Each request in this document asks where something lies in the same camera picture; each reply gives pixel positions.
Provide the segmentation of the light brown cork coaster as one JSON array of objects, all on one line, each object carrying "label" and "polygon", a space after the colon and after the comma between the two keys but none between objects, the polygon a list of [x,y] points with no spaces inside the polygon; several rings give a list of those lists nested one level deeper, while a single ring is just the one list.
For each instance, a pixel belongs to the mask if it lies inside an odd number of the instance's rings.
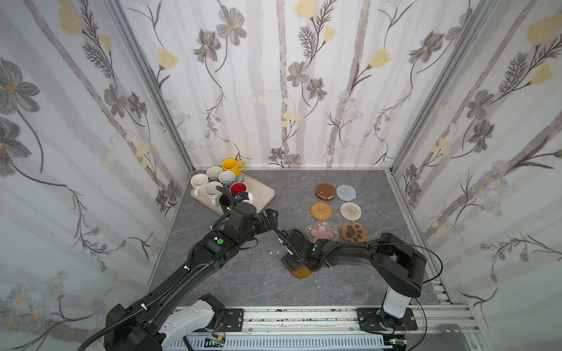
[{"label": "light brown cork coaster", "polygon": [[301,266],[296,271],[291,272],[291,275],[297,279],[306,279],[309,277],[313,272],[305,266]]}]

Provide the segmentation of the beige plastic tray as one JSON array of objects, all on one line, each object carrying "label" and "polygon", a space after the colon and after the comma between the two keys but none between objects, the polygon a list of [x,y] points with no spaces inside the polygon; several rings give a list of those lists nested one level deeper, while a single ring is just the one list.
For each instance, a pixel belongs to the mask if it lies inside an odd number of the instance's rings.
[{"label": "beige plastic tray", "polygon": [[[264,210],[266,205],[274,198],[275,191],[247,173],[242,173],[242,175],[244,176],[244,183],[247,185],[249,193],[253,195],[253,206],[256,207],[257,212]],[[200,196],[197,196],[196,190],[191,189],[190,196],[217,214],[223,214],[222,208],[220,206],[213,206],[208,197],[206,197],[202,192],[200,193]]]}]

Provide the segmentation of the pink flower shaped coaster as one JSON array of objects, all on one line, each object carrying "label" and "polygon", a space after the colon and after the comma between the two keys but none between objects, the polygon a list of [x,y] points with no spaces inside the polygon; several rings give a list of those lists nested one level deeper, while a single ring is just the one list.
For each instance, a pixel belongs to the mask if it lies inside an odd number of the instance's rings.
[{"label": "pink flower shaped coaster", "polygon": [[312,243],[316,243],[318,240],[324,239],[337,241],[340,238],[338,230],[331,227],[325,221],[319,221],[315,225],[309,225],[308,227],[306,227],[305,235]]}]

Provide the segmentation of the black mug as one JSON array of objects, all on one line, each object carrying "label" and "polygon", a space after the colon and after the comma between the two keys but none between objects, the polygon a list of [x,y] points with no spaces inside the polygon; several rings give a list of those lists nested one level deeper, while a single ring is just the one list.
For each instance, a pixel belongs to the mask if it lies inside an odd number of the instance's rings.
[{"label": "black mug", "polygon": [[219,197],[219,205],[222,209],[222,212],[224,214],[226,214],[227,212],[229,212],[231,210],[232,207],[232,197],[230,195],[227,194],[222,194]]}]

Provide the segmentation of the blue floral mug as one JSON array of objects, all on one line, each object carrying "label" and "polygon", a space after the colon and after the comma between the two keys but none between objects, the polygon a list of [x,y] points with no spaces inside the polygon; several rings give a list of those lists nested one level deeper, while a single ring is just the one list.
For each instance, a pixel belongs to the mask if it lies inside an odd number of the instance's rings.
[{"label": "blue floral mug", "polygon": [[218,177],[219,183],[229,190],[234,184],[242,183],[244,181],[244,176],[237,175],[233,171],[223,171]]}]

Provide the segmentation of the rattan woven round coaster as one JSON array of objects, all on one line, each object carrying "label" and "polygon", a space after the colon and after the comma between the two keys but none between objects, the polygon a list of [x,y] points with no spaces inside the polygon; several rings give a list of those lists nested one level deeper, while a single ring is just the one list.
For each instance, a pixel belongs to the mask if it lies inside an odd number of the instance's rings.
[{"label": "rattan woven round coaster", "polygon": [[328,219],[332,218],[333,209],[328,203],[324,202],[317,202],[313,203],[310,208],[310,213],[313,218],[319,221],[327,221]]}]

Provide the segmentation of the brown paw shaped coaster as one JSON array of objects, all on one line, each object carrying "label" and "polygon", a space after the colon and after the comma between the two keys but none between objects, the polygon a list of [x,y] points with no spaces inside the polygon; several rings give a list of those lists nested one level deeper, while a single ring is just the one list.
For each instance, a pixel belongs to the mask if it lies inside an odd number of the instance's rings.
[{"label": "brown paw shaped coaster", "polygon": [[342,225],[340,232],[342,240],[359,243],[369,241],[370,232],[361,223],[346,222]]}]

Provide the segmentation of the yellow mug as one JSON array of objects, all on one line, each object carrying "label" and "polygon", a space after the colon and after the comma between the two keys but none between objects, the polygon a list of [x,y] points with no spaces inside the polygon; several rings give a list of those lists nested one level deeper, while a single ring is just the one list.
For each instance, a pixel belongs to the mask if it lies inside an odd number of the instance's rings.
[{"label": "yellow mug", "polygon": [[242,160],[226,159],[222,162],[221,167],[224,171],[231,171],[238,177],[245,169],[245,163]]}]

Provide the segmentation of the cream woven round coaster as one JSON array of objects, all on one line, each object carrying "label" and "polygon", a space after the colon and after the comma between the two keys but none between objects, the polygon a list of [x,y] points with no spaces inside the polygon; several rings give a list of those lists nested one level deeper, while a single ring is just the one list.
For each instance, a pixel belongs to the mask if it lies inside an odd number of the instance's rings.
[{"label": "cream woven round coaster", "polygon": [[340,207],[340,213],[343,218],[352,222],[357,221],[362,216],[360,206],[352,202],[342,204],[342,206]]}]

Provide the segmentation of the dark brown round coaster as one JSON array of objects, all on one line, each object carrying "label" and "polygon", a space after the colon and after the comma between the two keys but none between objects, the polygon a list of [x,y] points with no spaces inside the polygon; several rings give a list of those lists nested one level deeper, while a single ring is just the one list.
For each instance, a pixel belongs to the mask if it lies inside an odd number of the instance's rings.
[{"label": "dark brown round coaster", "polygon": [[317,185],[315,188],[315,194],[321,200],[330,201],[337,197],[337,190],[333,185],[323,183]]}]

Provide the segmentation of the blue grey woven coaster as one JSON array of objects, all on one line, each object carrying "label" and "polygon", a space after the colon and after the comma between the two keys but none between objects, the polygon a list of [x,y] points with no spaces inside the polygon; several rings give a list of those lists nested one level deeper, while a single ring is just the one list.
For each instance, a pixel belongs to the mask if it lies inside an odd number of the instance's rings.
[{"label": "blue grey woven coaster", "polygon": [[357,197],[357,191],[348,184],[341,184],[336,188],[337,197],[345,202],[351,202]]}]

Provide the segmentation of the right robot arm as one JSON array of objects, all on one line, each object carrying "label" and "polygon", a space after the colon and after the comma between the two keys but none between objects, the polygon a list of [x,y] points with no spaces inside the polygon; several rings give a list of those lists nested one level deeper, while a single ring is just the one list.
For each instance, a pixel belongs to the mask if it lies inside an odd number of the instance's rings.
[{"label": "right robot arm", "polygon": [[302,267],[311,272],[338,265],[374,268],[389,288],[371,320],[378,330],[396,331],[405,325],[411,300],[421,295],[427,264],[426,257],[413,246],[391,233],[352,244],[328,239],[312,242],[298,230],[277,230],[276,234],[288,251],[282,263],[291,273]]}]

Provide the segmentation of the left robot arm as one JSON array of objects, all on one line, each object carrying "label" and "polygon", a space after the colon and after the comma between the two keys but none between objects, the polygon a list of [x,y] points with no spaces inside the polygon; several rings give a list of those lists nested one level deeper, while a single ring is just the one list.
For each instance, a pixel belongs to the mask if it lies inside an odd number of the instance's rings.
[{"label": "left robot arm", "polygon": [[188,251],[187,260],[153,291],[130,307],[118,304],[107,314],[97,338],[105,350],[165,350],[193,331],[221,323],[224,305],[207,294],[178,312],[182,299],[208,276],[221,269],[257,235],[276,230],[278,212],[257,212],[249,203],[236,203]]}]

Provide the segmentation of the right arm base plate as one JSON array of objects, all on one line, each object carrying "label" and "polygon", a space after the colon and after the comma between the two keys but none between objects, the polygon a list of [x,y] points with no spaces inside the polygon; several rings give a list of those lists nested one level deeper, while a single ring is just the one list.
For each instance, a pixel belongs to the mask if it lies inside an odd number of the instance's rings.
[{"label": "right arm base plate", "polygon": [[411,308],[403,317],[394,317],[380,308],[358,308],[357,319],[361,331],[390,334],[396,331],[417,331],[418,325]]}]

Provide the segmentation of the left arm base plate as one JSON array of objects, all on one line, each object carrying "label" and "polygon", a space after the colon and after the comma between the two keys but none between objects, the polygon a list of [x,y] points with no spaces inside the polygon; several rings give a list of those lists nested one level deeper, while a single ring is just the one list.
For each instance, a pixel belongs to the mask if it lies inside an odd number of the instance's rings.
[{"label": "left arm base plate", "polygon": [[214,333],[241,332],[243,329],[244,310],[243,309],[225,309],[219,314],[221,319]]}]

